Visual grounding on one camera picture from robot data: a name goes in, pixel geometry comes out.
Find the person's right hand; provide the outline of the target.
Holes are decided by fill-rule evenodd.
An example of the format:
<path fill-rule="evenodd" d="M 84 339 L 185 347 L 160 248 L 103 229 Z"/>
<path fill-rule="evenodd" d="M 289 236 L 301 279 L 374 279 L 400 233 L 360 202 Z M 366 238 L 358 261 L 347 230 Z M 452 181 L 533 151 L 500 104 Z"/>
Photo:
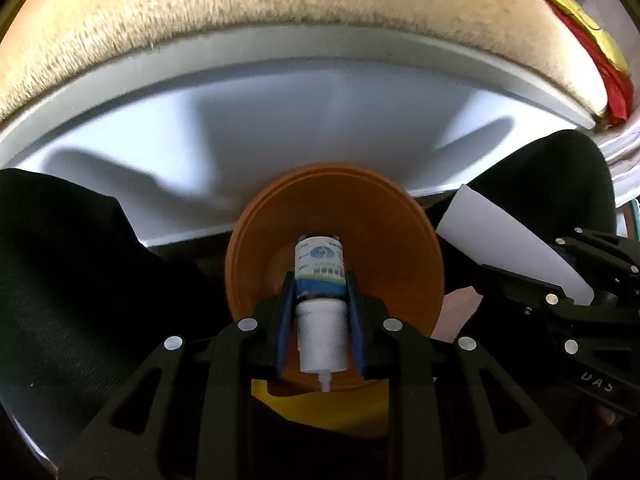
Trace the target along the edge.
<path fill-rule="evenodd" d="M 431 337 L 440 341 L 454 342 L 482 300 L 483 296 L 472 286 L 457 289 L 445 295 L 442 300 L 442 310 Z"/>

